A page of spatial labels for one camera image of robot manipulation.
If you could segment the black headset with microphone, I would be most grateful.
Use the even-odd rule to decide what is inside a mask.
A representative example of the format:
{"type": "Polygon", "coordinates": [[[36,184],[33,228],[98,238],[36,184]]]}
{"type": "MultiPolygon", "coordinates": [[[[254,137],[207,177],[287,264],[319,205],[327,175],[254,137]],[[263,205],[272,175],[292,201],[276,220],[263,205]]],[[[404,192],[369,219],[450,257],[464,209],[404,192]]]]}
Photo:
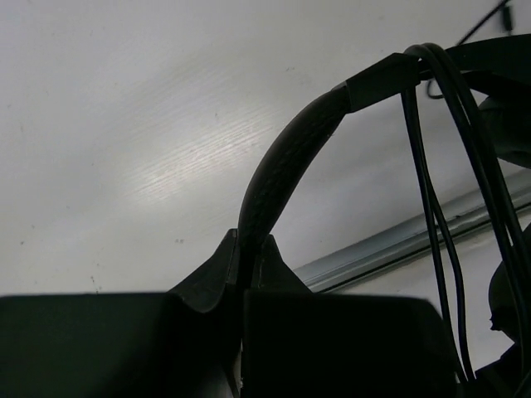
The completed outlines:
{"type": "Polygon", "coordinates": [[[428,172],[421,140],[416,88],[433,79],[454,119],[479,184],[502,256],[501,277],[511,301],[497,310],[502,325],[514,320],[521,368],[514,395],[530,394],[530,237],[518,222],[499,161],[530,164],[530,37],[477,41],[443,49],[408,47],[344,81],[306,106],[281,132],[256,169],[241,206],[241,248],[257,256],[293,191],[347,114],[394,95],[402,98],[432,255],[445,243],[457,255],[428,172]]]}

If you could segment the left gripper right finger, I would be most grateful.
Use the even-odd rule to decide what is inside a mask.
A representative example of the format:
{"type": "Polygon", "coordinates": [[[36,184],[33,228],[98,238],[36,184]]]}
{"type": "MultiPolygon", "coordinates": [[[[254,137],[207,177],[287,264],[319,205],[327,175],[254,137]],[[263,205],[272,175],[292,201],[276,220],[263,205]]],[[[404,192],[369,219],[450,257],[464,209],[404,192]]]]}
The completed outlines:
{"type": "Polygon", "coordinates": [[[453,397],[441,316],[420,298],[314,294],[268,237],[244,298],[245,397],[453,397]]]}

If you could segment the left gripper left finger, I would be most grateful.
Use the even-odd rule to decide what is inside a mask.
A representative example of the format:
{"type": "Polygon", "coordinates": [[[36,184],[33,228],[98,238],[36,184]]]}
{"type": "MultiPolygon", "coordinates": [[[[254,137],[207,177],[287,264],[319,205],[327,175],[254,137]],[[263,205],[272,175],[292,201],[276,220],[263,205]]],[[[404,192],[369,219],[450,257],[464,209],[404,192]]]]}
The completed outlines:
{"type": "Polygon", "coordinates": [[[222,319],[236,232],[166,293],[1,299],[4,397],[235,397],[222,319]]]}

